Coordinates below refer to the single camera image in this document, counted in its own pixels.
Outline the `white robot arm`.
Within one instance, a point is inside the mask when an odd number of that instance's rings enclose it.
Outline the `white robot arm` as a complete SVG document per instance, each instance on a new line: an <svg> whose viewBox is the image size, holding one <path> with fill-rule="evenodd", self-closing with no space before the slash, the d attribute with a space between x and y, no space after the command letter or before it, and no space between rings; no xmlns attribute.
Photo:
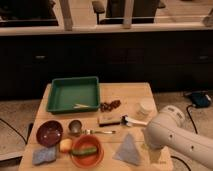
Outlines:
<svg viewBox="0 0 213 171"><path fill-rule="evenodd" d="M213 139L183 129L184 121L179 108L163 107L143 130L146 144L153 150L168 146L213 170Z"/></svg>

